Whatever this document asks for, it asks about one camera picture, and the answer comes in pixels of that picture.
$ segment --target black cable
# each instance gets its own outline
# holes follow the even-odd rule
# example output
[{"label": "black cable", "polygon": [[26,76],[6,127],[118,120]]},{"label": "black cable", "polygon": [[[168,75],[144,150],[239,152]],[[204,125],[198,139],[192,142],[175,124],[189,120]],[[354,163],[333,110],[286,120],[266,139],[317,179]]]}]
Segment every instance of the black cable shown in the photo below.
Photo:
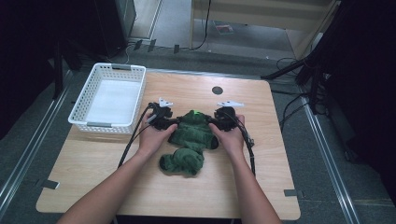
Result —
[{"label": "black cable", "polygon": [[305,104],[303,104],[303,105],[300,105],[300,106],[297,107],[296,109],[294,109],[289,115],[287,115],[287,116],[285,117],[284,122],[285,122],[287,119],[291,118],[291,116],[292,116],[293,114],[297,113],[300,109],[302,109],[305,105],[308,105],[308,104],[309,104],[309,103],[305,103]]},{"label": "black cable", "polygon": [[[128,62],[129,62],[129,59],[130,59],[130,55],[129,55],[129,53],[128,53],[128,48],[130,48],[131,46],[133,46],[133,45],[127,45],[127,47],[125,48],[125,54],[126,54],[126,56],[127,56],[127,61],[125,62],[125,63],[123,63],[123,64],[127,64]],[[106,59],[110,62],[110,63],[113,63],[110,59],[112,59],[112,58],[114,58],[114,57],[116,57],[118,54],[116,54],[116,55],[113,55],[112,57],[110,57],[110,58],[108,58],[108,57],[106,57]]]},{"label": "black cable", "polygon": [[134,135],[136,134],[137,130],[139,129],[140,123],[142,122],[143,117],[145,117],[146,112],[147,112],[150,108],[151,108],[151,104],[148,104],[148,106],[147,106],[146,109],[143,111],[142,115],[140,116],[140,119],[139,119],[139,121],[137,122],[136,126],[134,127],[134,132],[132,133],[131,139],[129,140],[128,144],[126,145],[126,147],[125,147],[125,149],[124,149],[124,152],[122,153],[122,156],[121,156],[121,159],[120,159],[118,168],[120,168],[120,167],[122,166],[123,162],[125,161],[125,157],[126,157],[126,155],[128,154],[128,151],[129,151],[129,149],[130,149],[130,147],[131,147],[131,144],[132,144],[132,142],[133,142],[133,141],[136,139],[136,137],[137,137],[137,136],[134,136]]},{"label": "black cable", "polygon": [[[327,110],[327,97],[328,93],[326,89],[320,84],[323,81],[325,81],[325,77],[321,78],[321,81],[318,84],[318,92],[316,94],[316,98],[314,99],[314,107],[318,115],[328,115],[328,110]],[[320,106],[320,109],[324,112],[319,112],[318,111],[318,106]]]},{"label": "black cable", "polygon": [[207,22],[209,21],[209,12],[210,12],[210,5],[212,4],[212,0],[209,0],[209,6],[207,7],[207,14],[206,14],[206,23],[205,23],[205,38],[204,41],[202,41],[201,45],[198,46],[197,48],[193,48],[191,50],[197,50],[199,49],[206,41],[206,37],[207,37]]},{"label": "black cable", "polygon": [[[292,64],[294,64],[294,63],[297,63],[297,61],[298,61],[298,60],[296,60],[295,58],[281,58],[281,59],[279,59],[279,60],[276,61],[276,68],[277,68],[277,70],[281,70],[281,68],[279,67],[279,63],[280,63],[281,61],[283,61],[283,60],[286,60],[286,59],[292,59],[292,61],[290,62],[289,65],[292,65]],[[294,72],[294,70],[291,70],[291,72],[292,72],[294,75],[298,75],[296,72]]]},{"label": "black cable", "polygon": [[289,91],[277,91],[277,90],[271,90],[272,93],[279,93],[279,94],[285,94],[285,95],[300,95],[300,92],[289,92]]},{"label": "black cable", "polygon": [[140,130],[140,132],[134,137],[134,140],[139,136],[139,134],[141,134],[143,131],[145,131],[148,127],[151,127],[152,125],[149,124],[148,126],[144,127],[142,130]]},{"label": "black cable", "polygon": [[245,143],[247,144],[247,151],[250,157],[250,169],[251,172],[256,176],[256,166],[254,163],[254,153],[253,153],[253,149],[251,148],[251,141],[250,141],[250,137],[248,134],[248,130],[246,129],[245,125],[241,122],[241,120],[239,119],[234,119],[231,115],[222,112],[221,113],[225,114],[226,116],[228,116],[235,124],[236,127],[238,127],[238,129],[241,131],[242,133],[242,137],[244,138]]},{"label": "black cable", "polygon": [[289,117],[291,117],[291,115],[288,115],[288,117],[286,118],[286,111],[288,110],[288,107],[289,107],[293,102],[295,102],[296,100],[298,100],[300,97],[302,97],[302,96],[304,96],[304,95],[306,95],[306,93],[301,93],[301,94],[299,94],[296,98],[294,98],[293,100],[291,100],[291,101],[285,106],[285,109],[283,110],[282,120],[279,122],[280,131],[281,131],[281,132],[283,132],[283,127],[284,127],[284,124],[285,124],[286,120],[287,120]]}]

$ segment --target black stand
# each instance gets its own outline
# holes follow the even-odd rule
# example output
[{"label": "black stand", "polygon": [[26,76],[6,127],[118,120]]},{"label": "black stand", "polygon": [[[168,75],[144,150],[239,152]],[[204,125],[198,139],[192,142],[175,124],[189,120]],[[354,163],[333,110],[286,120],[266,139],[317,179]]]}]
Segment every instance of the black stand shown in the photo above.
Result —
[{"label": "black stand", "polygon": [[318,111],[316,110],[317,96],[318,96],[318,85],[322,79],[323,68],[326,67],[326,59],[332,55],[332,46],[334,46],[336,39],[336,34],[340,25],[348,13],[349,9],[353,6],[354,1],[342,1],[340,7],[338,8],[332,23],[330,24],[327,31],[323,34],[323,37],[319,40],[315,49],[305,58],[293,63],[271,75],[261,76],[261,79],[275,79],[281,77],[288,72],[303,67],[297,77],[295,82],[297,85],[304,85],[312,77],[311,82],[311,93],[309,95],[309,106],[312,112],[316,115]]},{"label": "black stand", "polygon": [[62,59],[65,60],[71,70],[79,70],[81,68],[82,62],[79,59],[77,52],[87,55],[97,63],[105,61],[98,55],[85,49],[78,42],[59,38],[55,43],[54,48],[55,92],[52,99],[58,98],[59,94],[64,89],[64,69]]}]

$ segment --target gray floor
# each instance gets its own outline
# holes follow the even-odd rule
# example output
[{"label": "gray floor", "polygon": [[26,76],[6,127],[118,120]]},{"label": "gray floor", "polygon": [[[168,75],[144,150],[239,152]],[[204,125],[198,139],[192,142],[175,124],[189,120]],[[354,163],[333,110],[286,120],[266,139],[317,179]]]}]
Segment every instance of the gray floor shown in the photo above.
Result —
[{"label": "gray floor", "polygon": [[162,0],[134,0],[136,18],[131,38],[151,39]]},{"label": "gray floor", "polygon": [[[189,31],[182,29],[182,25],[179,26],[169,22],[171,19],[165,19],[172,16],[169,14],[175,14],[166,13],[167,11],[170,12],[166,9],[171,8],[171,11],[173,11],[171,4],[176,1],[163,0],[163,7],[153,33],[153,38],[157,39],[157,46],[173,47],[175,44],[180,44],[181,47],[184,47],[185,44],[188,44],[186,34]],[[180,7],[185,4],[180,3],[180,1],[177,2]],[[239,29],[237,24],[231,24],[231,26],[235,27],[235,31]],[[198,45],[199,36],[203,36],[203,30],[200,28],[202,28],[202,22],[196,21],[197,42],[194,43],[194,46]],[[240,29],[250,29],[250,27],[241,26]],[[174,54],[172,49],[155,48],[154,51],[148,52],[147,46],[143,46],[139,50],[130,48],[128,50],[129,63],[144,65],[148,68],[200,71],[233,74],[245,78],[259,78],[260,75],[275,72],[278,59],[292,56],[290,44],[287,39],[282,37],[283,32],[281,30],[273,30],[272,28],[262,28],[261,30],[260,27],[254,27],[251,30],[251,32],[256,30],[257,34],[260,34],[255,35],[253,32],[249,35],[249,37],[260,36],[254,46],[246,46],[246,44],[256,43],[255,41],[246,41],[237,45],[235,43],[241,43],[242,41],[233,42],[224,39],[229,38],[229,36],[215,37],[216,30],[214,30],[201,51],[182,50],[180,53]],[[238,36],[238,34],[235,34],[232,37],[238,39]],[[233,47],[221,48],[230,45],[233,45]],[[259,53],[252,54],[248,50],[245,51],[248,48],[257,48]],[[41,192],[41,188],[35,186],[35,182],[37,179],[47,178],[50,174],[53,163],[70,129],[71,125],[67,122],[67,117],[72,109],[72,102],[76,101],[85,78],[93,65],[90,60],[85,57],[82,58],[84,66],[80,71],[73,72],[70,89],[66,94],[64,103],[52,125],[50,125],[35,159],[3,219],[0,219],[0,223],[54,223],[61,215],[41,214],[35,210],[35,202]],[[117,57],[111,58],[111,61],[125,63],[127,61],[126,54],[121,52]],[[281,62],[279,65],[286,66],[287,64],[289,63]],[[293,83],[293,77],[294,74],[290,74],[271,81],[272,90],[298,92],[298,87]],[[35,128],[41,118],[44,117],[51,103],[52,92],[53,86],[49,86],[43,91],[35,103],[14,125],[10,133],[0,141],[0,162],[4,167],[0,172],[2,184],[7,180],[34,134]],[[273,97],[276,112],[281,119],[286,104],[295,96],[273,93]],[[301,101],[295,102],[288,112],[301,104]],[[361,223],[396,223],[396,209],[384,190],[379,175],[366,164],[352,164],[346,161],[342,143],[332,127],[331,118],[326,116],[317,116],[317,118]],[[304,110],[298,111],[286,122],[282,136],[288,153],[294,185],[300,192],[299,205],[302,212],[300,219],[285,221],[285,223],[347,223],[329,177],[328,169],[320,153],[317,139]],[[148,221],[138,222],[138,220],[136,218],[137,223],[153,223]]]}]

